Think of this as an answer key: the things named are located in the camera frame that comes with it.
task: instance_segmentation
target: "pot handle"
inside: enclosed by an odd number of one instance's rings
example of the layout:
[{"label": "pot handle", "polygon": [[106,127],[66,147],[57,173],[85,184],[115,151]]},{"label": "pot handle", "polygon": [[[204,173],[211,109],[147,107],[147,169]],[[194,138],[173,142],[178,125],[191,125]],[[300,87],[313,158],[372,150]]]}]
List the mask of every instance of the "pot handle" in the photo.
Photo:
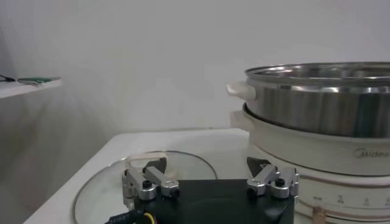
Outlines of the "pot handle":
[{"label": "pot handle", "polygon": [[249,132],[255,129],[254,123],[244,114],[242,110],[232,111],[229,113],[229,116],[231,127]]},{"label": "pot handle", "polygon": [[246,82],[235,82],[226,85],[227,94],[235,96],[245,101],[256,99],[256,89]]}]

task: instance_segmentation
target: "shelf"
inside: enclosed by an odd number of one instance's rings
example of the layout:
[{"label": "shelf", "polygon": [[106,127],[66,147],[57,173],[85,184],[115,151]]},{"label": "shelf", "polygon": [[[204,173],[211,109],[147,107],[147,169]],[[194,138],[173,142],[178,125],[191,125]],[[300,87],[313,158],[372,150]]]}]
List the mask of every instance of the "shelf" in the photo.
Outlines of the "shelf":
[{"label": "shelf", "polygon": [[60,85],[62,85],[62,81],[60,79],[39,85],[27,85],[18,82],[0,82],[0,98],[36,92],[43,89],[55,88]]}]

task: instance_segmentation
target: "white countertop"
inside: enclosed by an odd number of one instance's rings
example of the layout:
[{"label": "white countertop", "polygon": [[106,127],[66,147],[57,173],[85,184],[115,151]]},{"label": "white countertop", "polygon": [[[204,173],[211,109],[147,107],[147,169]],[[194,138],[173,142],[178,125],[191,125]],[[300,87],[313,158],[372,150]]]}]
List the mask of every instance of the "white countertop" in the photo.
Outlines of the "white countertop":
[{"label": "white countertop", "polygon": [[36,92],[39,90],[55,88],[60,85],[62,85],[62,81],[60,79],[42,83],[39,85],[27,85],[20,82],[0,82],[0,98],[6,98],[10,96],[17,96],[26,93]]},{"label": "white countertop", "polygon": [[140,152],[153,150],[190,152],[211,163],[219,178],[245,177],[247,138],[248,134],[239,129],[131,133],[115,136],[24,223],[74,223],[72,205],[84,183],[107,165]]}]

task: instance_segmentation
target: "wire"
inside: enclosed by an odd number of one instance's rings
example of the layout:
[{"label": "wire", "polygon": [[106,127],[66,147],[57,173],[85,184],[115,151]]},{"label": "wire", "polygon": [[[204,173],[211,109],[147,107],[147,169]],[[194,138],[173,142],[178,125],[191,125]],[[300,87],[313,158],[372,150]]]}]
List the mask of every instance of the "wire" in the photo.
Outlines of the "wire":
[{"label": "wire", "polygon": [[15,82],[16,80],[10,77],[6,77],[4,75],[0,75],[0,77],[3,77],[4,80],[0,80],[0,82]]},{"label": "wire", "polygon": [[151,224],[157,224],[156,219],[152,214],[145,212],[144,215],[151,220]]}]

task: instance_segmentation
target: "midea logo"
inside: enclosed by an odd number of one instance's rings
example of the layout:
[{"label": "midea logo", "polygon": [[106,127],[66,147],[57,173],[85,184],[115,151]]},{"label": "midea logo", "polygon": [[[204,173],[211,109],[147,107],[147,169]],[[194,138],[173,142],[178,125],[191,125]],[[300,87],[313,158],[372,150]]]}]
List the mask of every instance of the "midea logo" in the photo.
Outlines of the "midea logo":
[{"label": "midea logo", "polygon": [[390,153],[382,150],[368,150],[365,148],[358,148],[353,151],[353,156],[356,158],[383,158],[389,157]]}]

